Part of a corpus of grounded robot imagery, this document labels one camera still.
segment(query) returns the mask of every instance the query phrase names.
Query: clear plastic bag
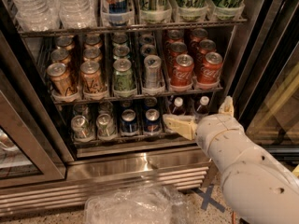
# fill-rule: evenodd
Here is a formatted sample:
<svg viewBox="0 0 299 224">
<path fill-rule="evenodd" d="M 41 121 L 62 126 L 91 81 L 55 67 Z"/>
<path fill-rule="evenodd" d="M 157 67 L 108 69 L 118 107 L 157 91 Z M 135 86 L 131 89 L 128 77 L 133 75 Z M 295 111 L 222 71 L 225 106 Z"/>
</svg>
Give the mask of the clear plastic bag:
<svg viewBox="0 0 299 224">
<path fill-rule="evenodd" d="M 138 187 L 90 198 L 85 224 L 187 224 L 186 197 L 173 187 Z"/>
</svg>

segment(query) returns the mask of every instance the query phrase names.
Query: plastic bottle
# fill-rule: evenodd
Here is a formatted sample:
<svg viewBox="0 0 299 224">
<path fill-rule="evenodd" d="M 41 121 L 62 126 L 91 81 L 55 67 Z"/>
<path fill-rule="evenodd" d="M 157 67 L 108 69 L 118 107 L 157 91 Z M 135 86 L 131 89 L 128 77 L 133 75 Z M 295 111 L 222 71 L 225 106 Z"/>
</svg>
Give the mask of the plastic bottle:
<svg viewBox="0 0 299 224">
<path fill-rule="evenodd" d="M 185 115 L 186 109 L 185 109 L 183 103 L 184 103 L 183 99 L 180 97 L 177 97 L 175 99 L 175 102 L 169 106 L 171 114 L 177 115 L 177 116 Z"/>
<path fill-rule="evenodd" d="M 195 102 L 194 115 L 197 122 L 208 115 L 208 102 L 209 99 L 207 96 L 203 96 L 199 101 Z"/>
</svg>

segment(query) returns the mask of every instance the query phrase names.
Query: white bottle cap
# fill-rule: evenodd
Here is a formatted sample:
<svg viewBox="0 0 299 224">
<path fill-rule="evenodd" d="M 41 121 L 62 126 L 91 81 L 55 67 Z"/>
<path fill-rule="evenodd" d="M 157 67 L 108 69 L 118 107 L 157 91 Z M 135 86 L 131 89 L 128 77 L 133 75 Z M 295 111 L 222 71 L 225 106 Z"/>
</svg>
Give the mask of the white bottle cap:
<svg viewBox="0 0 299 224">
<path fill-rule="evenodd" d="M 200 99 L 200 104 L 201 105 L 207 105 L 209 102 L 209 99 L 207 96 L 203 96 L 201 99 Z"/>
<path fill-rule="evenodd" d="M 175 106 L 180 107 L 180 106 L 182 106 L 182 105 L 183 105 L 183 99 L 180 98 L 180 97 L 177 97 L 177 98 L 175 99 Z"/>
</svg>

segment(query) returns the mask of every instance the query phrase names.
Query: terrazzo floor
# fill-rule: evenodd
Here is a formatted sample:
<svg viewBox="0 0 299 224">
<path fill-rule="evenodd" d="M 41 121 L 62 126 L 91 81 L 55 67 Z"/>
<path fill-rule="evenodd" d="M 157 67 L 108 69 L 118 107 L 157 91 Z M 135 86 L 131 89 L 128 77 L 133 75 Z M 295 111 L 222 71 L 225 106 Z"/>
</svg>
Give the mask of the terrazzo floor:
<svg viewBox="0 0 299 224">
<path fill-rule="evenodd" d="M 220 174 L 217 174 L 206 189 L 190 189 L 185 192 L 190 202 L 192 224 L 231 224 L 233 210 L 227 206 L 220 188 Z M 84 206 L 49 210 L 17 217 L 0 217 L 4 224 L 83 224 Z"/>
</svg>

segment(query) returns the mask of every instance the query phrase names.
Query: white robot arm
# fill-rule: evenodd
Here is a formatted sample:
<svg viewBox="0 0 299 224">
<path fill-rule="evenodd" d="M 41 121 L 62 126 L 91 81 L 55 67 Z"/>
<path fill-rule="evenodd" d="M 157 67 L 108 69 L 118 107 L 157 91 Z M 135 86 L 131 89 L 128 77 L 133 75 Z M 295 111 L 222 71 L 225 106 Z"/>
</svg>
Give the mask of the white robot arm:
<svg viewBox="0 0 299 224">
<path fill-rule="evenodd" d="M 221 172 L 224 200 L 250 224 L 299 223 L 299 182 L 227 114 L 203 118 L 195 141 Z"/>
</svg>

